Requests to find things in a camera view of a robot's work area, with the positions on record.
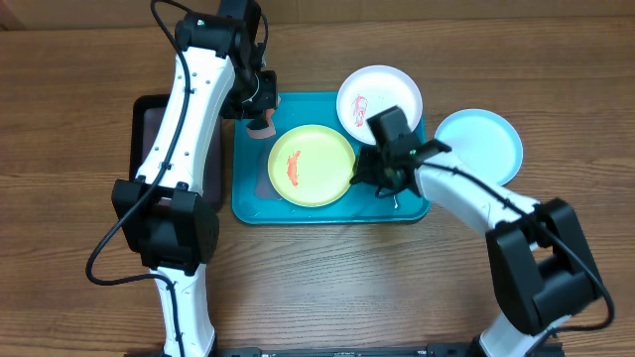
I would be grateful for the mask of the green and orange sponge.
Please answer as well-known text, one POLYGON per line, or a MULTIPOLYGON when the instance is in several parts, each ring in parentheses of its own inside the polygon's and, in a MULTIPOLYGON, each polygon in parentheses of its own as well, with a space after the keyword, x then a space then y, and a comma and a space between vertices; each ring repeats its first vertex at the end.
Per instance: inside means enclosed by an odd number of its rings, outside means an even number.
POLYGON ((273 114, 278 109, 281 97, 278 96, 276 103, 264 110, 255 105, 252 99, 243 102, 243 119, 247 120, 246 132, 252 139, 266 139, 276 134, 276 127, 273 122, 273 114))

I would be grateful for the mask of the light blue plate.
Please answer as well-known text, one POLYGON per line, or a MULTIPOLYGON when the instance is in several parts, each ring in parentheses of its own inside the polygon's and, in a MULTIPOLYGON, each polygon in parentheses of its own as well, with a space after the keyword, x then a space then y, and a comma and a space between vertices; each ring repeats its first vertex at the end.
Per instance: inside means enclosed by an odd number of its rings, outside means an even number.
POLYGON ((523 164, 524 148, 516 129, 485 109, 462 109, 447 116, 435 138, 448 144, 480 177, 504 185, 523 164))

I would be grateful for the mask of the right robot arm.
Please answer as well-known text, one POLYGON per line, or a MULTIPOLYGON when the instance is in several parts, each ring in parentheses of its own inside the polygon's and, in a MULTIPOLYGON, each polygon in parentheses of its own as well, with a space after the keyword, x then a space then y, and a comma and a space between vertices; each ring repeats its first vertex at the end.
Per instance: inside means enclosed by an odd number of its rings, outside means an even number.
POLYGON ((567 320, 610 295, 573 208, 539 202, 480 178, 454 148, 403 137, 361 147, 352 183, 385 197, 409 190, 453 214, 486 241, 500 314, 469 356, 541 356, 567 320))

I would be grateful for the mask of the yellow-green plate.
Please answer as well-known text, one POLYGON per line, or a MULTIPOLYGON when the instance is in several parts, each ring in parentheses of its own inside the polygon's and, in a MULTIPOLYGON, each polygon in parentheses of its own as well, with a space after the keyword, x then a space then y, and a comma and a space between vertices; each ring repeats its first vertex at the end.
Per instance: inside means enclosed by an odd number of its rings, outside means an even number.
POLYGON ((283 134, 267 162, 270 182, 285 200, 302 207, 331 204, 348 191, 355 153, 342 134, 303 125, 283 134))

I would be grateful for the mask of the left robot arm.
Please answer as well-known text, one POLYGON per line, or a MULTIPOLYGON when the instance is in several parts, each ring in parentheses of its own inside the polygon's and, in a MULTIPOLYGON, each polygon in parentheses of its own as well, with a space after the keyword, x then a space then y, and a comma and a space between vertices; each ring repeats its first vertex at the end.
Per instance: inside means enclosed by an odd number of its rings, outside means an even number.
POLYGON ((245 119, 259 132, 272 128, 279 96, 276 74, 265 67, 266 42, 256 40, 268 22, 254 0, 223 1, 214 15, 187 10, 164 33, 175 49, 175 74, 157 136, 131 177, 116 181, 112 203, 118 220, 86 263, 117 231, 156 283, 166 328, 162 356, 211 356, 211 323, 205 271, 219 223, 203 199, 204 169, 217 123, 245 119))

